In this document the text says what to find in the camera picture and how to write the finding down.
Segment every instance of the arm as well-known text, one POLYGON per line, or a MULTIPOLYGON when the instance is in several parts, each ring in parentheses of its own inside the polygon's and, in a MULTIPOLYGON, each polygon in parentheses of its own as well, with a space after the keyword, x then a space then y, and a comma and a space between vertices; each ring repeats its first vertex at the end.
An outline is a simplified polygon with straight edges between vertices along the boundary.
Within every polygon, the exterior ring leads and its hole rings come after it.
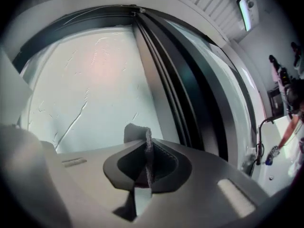
POLYGON ((291 122, 289 123, 281 142, 278 145, 279 149, 281 149, 284 146, 284 144, 287 142, 287 140, 293 134, 295 127, 298 125, 299 120, 300 120, 300 118, 297 115, 293 115, 293 118, 292 118, 291 122))

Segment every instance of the hair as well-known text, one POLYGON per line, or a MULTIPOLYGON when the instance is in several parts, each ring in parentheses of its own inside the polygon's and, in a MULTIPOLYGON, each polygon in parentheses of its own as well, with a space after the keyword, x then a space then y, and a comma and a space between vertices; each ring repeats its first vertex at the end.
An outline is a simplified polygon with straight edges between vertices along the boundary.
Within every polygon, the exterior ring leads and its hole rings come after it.
POLYGON ((278 72, 280 65, 277 62, 277 59, 273 56, 273 55, 269 55, 269 61, 273 64, 273 66, 275 67, 276 72, 278 72))
POLYGON ((298 79, 291 83, 287 90, 287 101, 294 110, 300 108, 300 103, 304 101, 304 79, 298 79))
POLYGON ((291 45, 292 48, 297 48, 298 47, 297 44, 294 41, 290 45, 291 45))

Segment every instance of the fluorescent light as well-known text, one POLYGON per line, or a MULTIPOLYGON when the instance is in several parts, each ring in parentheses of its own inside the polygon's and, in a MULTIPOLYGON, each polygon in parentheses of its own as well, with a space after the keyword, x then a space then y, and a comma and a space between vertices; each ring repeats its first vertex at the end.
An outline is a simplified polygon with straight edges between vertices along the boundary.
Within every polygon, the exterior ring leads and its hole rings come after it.
POLYGON ((251 21, 250 21, 250 15, 249 15, 247 2, 246 2, 246 0, 237 0, 237 3, 239 5, 239 8, 241 9, 243 21, 245 24, 245 30, 249 31, 251 29, 251 21))

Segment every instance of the person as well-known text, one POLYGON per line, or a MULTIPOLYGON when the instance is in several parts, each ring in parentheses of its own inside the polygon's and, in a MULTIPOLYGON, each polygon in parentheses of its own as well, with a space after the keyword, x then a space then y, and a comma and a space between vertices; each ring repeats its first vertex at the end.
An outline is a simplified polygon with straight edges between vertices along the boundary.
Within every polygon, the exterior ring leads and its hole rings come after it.
POLYGON ((294 67, 298 71, 300 79, 304 79, 304 54, 300 46, 295 42, 291 43, 291 48, 294 51, 294 67))
POLYGON ((286 103, 286 88, 291 83, 286 68, 282 67, 273 55, 269 55, 269 61, 272 63, 271 74, 273 81, 278 83, 281 93, 284 115, 289 114, 289 107, 286 103))
MULTIPOLYGON (((304 123, 304 80, 298 79, 295 80, 287 90, 287 102, 292 108, 292 112, 294 113, 291 122, 289 123, 283 138, 278 146, 275 146, 269 152, 265 164, 272 165, 273 159, 279 155, 280 150, 284 147, 286 142, 289 140, 293 132, 295 131, 299 121, 301 121, 300 128, 304 123)), ((299 142, 301 157, 299 158, 301 164, 303 162, 303 153, 304 153, 304 139, 301 138, 299 142)))

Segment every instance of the hand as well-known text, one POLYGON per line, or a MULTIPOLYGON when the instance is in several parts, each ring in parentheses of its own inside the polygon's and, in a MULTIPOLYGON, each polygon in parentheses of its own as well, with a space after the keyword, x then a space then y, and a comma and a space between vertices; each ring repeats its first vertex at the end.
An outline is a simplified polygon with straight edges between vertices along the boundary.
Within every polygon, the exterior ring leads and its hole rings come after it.
POLYGON ((273 148, 271 149, 271 151, 269 152, 269 154, 267 155, 267 159, 266 159, 266 161, 265 161, 265 164, 266 164, 266 165, 272 165, 273 159, 274 159, 276 156, 278 156, 279 153, 280 153, 280 149, 279 149, 277 146, 273 147, 273 148))

